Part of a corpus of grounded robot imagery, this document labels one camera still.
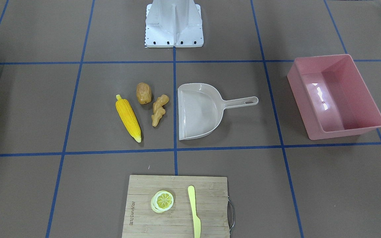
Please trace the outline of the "tan toy ginger root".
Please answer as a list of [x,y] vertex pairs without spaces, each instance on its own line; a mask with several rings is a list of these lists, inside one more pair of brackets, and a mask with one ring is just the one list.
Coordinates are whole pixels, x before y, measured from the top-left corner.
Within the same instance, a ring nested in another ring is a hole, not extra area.
[[151,115],[152,126],[157,127],[160,119],[165,114],[165,109],[163,106],[169,102],[169,97],[167,95],[161,95],[157,98],[155,103],[153,104],[153,114]]

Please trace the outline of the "brown toy potato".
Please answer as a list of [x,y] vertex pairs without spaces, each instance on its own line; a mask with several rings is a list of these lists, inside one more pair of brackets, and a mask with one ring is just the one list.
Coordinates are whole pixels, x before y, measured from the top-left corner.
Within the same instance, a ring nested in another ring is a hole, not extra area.
[[152,101],[151,87],[144,82],[141,82],[136,87],[136,98],[139,104],[148,104]]

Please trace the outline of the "pink plastic bin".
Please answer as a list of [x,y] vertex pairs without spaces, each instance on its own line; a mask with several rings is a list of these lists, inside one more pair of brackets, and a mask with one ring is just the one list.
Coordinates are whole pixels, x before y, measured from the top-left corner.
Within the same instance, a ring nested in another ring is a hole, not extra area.
[[295,58],[287,78],[309,139],[381,128],[380,110],[351,55]]

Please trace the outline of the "bamboo cutting board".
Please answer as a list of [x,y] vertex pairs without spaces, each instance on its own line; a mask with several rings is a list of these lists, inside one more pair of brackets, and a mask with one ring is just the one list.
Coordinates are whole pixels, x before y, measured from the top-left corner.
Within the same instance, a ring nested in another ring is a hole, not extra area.
[[[226,177],[130,175],[123,222],[123,238],[193,238],[188,187],[195,187],[201,238],[229,238],[229,194]],[[156,213],[150,201],[168,191],[174,204]]]

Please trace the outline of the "yellow plastic knife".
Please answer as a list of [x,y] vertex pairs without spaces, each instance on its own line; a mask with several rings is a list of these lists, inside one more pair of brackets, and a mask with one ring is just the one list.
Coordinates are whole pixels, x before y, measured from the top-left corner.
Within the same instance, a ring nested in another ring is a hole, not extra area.
[[194,238],[200,238],[201,237],[201,220],[197,216],[196,194],[195,194],[195,187],[193,185],[190,185],[188,187],[188,195],[189,195],[189,201],[190,201],[191,213],[192,213]]

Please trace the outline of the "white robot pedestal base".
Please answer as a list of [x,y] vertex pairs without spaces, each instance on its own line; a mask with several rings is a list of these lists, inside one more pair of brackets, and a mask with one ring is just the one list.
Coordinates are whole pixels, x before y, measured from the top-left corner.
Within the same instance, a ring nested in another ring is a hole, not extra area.
[[193,0],[154,0],[146,6],[148,48],[202,47],[201,6]]

